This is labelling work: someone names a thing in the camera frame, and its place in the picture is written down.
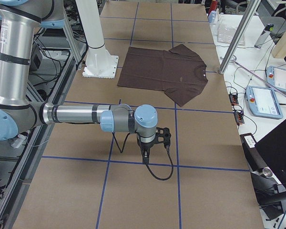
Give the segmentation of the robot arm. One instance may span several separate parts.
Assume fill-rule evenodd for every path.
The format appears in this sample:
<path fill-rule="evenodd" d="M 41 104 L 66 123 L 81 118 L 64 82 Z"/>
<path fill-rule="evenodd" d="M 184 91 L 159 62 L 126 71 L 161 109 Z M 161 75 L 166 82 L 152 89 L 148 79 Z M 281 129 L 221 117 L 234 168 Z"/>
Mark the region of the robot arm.
<path fill-rule="evenodd" d="M 120 105 L 54 105 L 26 99 L 35 28 L 43 22 L 64 25 L 61 0 L 0 0 L 0 141 L 40 125 L 99 124 L 105 132 L 136 134 L 145 164 L 158 143 L 157 111 Z"/>

